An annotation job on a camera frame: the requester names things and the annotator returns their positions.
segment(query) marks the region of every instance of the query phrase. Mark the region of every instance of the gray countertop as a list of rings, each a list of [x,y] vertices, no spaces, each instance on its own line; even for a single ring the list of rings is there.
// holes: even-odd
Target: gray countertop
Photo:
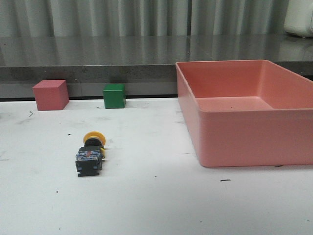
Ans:
[[[267,59],[313,75],[313,39],[288,35],[0,38],[0,98],[33,97],[44,79],[66,79],[70,96],[176,94],[175,62]]]

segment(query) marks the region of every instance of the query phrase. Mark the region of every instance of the plastic bin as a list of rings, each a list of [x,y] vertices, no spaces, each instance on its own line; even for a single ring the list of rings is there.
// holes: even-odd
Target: plastic bin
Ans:
[[[201,165],[313,164],[313,82],[266,60],[178,62]]]

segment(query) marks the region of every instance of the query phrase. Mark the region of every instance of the block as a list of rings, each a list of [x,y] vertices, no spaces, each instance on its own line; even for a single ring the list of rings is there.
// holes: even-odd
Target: block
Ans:
[[[33,87],[33,92],[40,111],[62,110],[69,102],[65,80],[43,80]]]
[[[120,109],[125,107],[125,85],[107,84],[103,90],[104,107],[106,109]]]

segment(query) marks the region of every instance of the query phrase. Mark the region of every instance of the table surface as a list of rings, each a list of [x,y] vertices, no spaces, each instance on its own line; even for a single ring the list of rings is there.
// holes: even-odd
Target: table surface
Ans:
[[[107,139],[104,167],[78,177],[93,130]],[[312,170],[202,167],[176,98],[0,103],[1,235],[311,235]]]

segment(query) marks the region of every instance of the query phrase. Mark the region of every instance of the gray curtain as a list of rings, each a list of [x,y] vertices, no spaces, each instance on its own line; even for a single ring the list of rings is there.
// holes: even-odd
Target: gray curtain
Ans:
[[[0,0],[0,37],[283,33],[288,0]]]

